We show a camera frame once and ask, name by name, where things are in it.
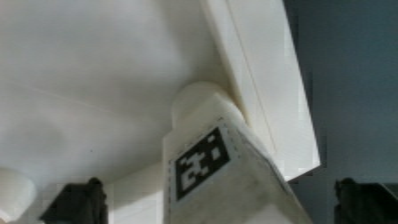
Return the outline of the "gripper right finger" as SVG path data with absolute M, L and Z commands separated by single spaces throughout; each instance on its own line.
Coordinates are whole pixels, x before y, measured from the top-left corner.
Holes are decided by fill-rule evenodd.
M 334 190 L 334 224 L 398 224 L 398 183 L 359 183 L 344 178 Z

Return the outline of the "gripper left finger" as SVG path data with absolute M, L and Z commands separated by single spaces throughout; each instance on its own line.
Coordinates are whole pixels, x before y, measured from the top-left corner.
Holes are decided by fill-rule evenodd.
M 103 183 L 90 178 L 85 184 L 67 184 L 39 216 L 44 224 L 108 224 Z

